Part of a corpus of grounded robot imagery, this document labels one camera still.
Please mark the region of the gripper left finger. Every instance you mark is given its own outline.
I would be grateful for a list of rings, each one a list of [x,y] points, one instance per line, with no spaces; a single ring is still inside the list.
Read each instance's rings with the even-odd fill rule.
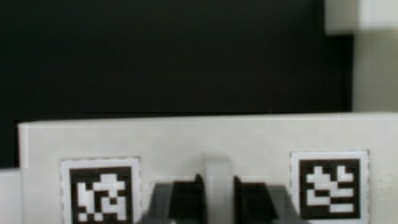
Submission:
[[[204,181],[158,183],[140,224],[206,224]]]

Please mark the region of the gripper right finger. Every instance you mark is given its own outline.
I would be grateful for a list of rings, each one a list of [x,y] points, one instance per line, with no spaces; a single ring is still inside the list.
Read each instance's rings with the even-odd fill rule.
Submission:
[[[309,224],[282,185],[243,182],[234,177],[234,224]]]

